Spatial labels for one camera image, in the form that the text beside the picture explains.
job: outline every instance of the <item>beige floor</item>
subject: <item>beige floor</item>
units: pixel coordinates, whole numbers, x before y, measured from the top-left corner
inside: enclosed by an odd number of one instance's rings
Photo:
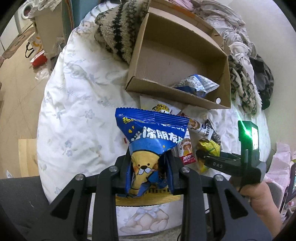
[[[29,59],[25,58],[26,41],[0,68],[0,178],[8,170],[20,177],[18,139],[36,138],[38,116],[47,80],[35,79]]]

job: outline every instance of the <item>brown cardboard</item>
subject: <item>brown cardboard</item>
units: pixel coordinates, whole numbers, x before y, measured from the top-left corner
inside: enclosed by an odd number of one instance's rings
[[[150,7],[163,10],[191,23],[210,36],[227,53],[228,49],[225,49],[224,40],[220,34],[199,16],[166,0],[151,0]]]
[[[208,77],[220,87],[205,99],[171,87],[192,74]],[[199,28],[150,7],[138,33],[126,90],[205,109],[230,108],[227,55]]]

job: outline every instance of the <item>white bedsheet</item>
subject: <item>white bedsheet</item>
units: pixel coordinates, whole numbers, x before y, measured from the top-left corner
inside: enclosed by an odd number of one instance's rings
[[[76,174],[100,173],[127,149],[116,126],[115,109],[139,108],[139,95],[124,89],[128,65],[114,60],[94,39],[95,17],[113,6],[107,2],[95,7],[72,31],[45,87],[38,123],[37,155],[42,186],[50,203]],[[230,110],[206,111],[187,106],[184,112],[192,118],[209,118],[221,137],[223,151],[240,154],[237,113],[243,120],[249,120],[240,110],[232,106]],[[260,159],[266,161],[270,138],[264,112],[252,121],[259,127]],[[209,170],[207,175],[215,173]],[[161,209],[167,214],[164,229],[181,224],[181,200],[145,207],[146,210],[153,208],[153,212]],[[117,207],[119,235],[136,233],[124,228],[136,212],[145,210]],[[155,231],[155,227],[150,227],[138,234]]]

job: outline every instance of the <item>wooden plank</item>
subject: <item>wooden plank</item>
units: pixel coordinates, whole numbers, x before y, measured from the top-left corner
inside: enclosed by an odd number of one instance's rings
[[[19,162],[22,177],[39,176],[37,139],[19,139]]]

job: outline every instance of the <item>metal screw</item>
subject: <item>metal screw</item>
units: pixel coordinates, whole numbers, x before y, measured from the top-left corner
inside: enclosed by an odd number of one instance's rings
[[[117,166],[110,166],[109,167],[109,171],[110,172],[117,172],[117,170],[118,170],[118,167]]]
[[[76,179],[77,181],[81,181],[83,178],[84,178],[83,174],[77,174],[77,175],[75,176],[75,179]]]
[[[220,181],[224,180],[224,177],[222,175],[218,174],[218,175],[215,175],[215,179],[220,182]]]
[[[190,172],[190,168],[189,167],[182,167],[181,171],[182,172]]]

